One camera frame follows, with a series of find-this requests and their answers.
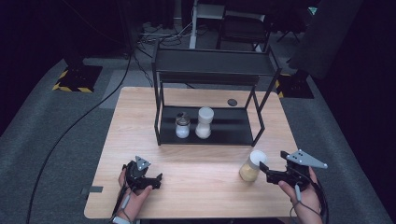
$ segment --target light wood tabletop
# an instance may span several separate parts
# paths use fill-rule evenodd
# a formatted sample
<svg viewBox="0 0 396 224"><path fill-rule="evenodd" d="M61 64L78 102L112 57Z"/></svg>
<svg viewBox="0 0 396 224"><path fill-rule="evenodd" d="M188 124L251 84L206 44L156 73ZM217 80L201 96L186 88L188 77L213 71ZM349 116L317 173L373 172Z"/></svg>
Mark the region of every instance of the light wood tabletop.
<svg viewBox="0 0 396 224"><path fill-rule="evenodd" d="M249 91L164 89L169 105L229 106L228 99L244 106ZM264 92L257 92L258 98ZM260 129L254 104L247 109L253 135ZM263 172L245 182L239 169L253 149L267 155L271 170L285 171L280 151L297 150L278 96L270 94L262 111L265 131L257 145L158 146L154 132L154 89L126 87L121 90L93 186L85 207L88 218L109 218L120 191L118 177L123 164L136 155L150 161L146 177L163 173L162 185L146 200L139 218L288 217L289 197L277 185L266 182Z"/></svg>

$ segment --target white lid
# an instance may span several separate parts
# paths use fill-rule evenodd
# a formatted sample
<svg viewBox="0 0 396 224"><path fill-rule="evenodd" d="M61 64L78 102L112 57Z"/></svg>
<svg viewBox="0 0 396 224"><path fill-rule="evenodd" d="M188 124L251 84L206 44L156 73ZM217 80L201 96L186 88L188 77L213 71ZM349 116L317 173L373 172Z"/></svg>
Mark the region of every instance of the white lid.
<svg viewBox="0 0 396 224"><path fill-rule="evenodd" d="M198 111L198 120L202 123L210 123L213 120L215 112L210 107L202 107Z"/></svg>
<svg viewBox="0 0 396 224"><path fill-rule="evenodd" d="M260 161L262 163L267 162L267 155L265 155L265 153L263 153L262 151L259 151L259 150L253 150L252 152L250 152L249 165L252 168L255 168L255 169L260 168Z"/></svg>

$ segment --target bottle cap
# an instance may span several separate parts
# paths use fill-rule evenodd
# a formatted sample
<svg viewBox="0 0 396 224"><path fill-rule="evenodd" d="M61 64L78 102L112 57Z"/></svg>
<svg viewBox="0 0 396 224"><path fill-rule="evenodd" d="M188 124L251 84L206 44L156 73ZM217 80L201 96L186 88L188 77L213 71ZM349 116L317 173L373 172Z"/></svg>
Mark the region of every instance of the bottle cap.
<svg viewBox="0 0 396 224"><path fill-rule="evenodd" d="M210 123L213 120L215 112L210 107L202 107L198 111L198 120L202 123Z"/></svg>
<svg viewBox="0 0 396 224"><path fill-rule="evenodd" d="M180 112L176 116L176 124L186 126L190 124L190 117L186 112Z"/></svg>
<svg viewBox="0 0 396 224"><path fill-rule="evenodd" d="M248 159L249 166L257 170L260 168L260 162L266 163L267 155L259 150L253 150L252 152L250 152L250 156Z"/></svg>

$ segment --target jar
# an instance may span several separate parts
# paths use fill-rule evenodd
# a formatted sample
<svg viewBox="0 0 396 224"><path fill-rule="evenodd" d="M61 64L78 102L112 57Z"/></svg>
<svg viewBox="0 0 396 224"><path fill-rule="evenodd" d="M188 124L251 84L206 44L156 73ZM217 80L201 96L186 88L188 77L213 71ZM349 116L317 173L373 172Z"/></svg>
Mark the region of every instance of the jar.
<svg viewBox="0 0 396 224"><path fill-rule="evenodd" d="M239 174L241 175L242 179L249 182L255 181L259 176L260 161L262 163L266 163L267 156L262 151L253 150L247 158L247 161L239 170Z"/></svg>
<svg viewBox="0 0 396 224"><path fill-rule="evenodd" d="M190 134L190 117L186 112L180 112L176 116L176 135L186 138Z"/></svg>
<svg viewBox="0 0 396 224"><path fill-rule="evenodd" d="M195 129L195 133L198 137L206 139L210 136L212 131L210 130L210 123L213 120L215 112L210 107L202 107L198 111L198 125Z"/></svg>

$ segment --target silver bracket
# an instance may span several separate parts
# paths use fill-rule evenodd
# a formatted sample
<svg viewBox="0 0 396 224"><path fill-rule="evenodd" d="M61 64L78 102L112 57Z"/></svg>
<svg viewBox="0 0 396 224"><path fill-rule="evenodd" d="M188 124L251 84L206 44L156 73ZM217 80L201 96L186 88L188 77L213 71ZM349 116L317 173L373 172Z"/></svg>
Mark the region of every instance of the silver bracket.
<svg viewBox="0 0 396 224"><path fill-rule="evenodd" d="M286 159L288 161L293 161L294 163L305 165L305 166L312 166L317 168L327 169L327 164L321 162L314 157L310 156L308 153L298 149L298 151L289 154Z"/></svg>
<svg viewBox="0 0 396 224"><path fill-rule="evenodd" d="M142 171L151 165L151 162L146 161L145 159L142 159L139 156L135 156L135 158L136 158L136 163L137 163L137 169L139 171Z"/></svg>

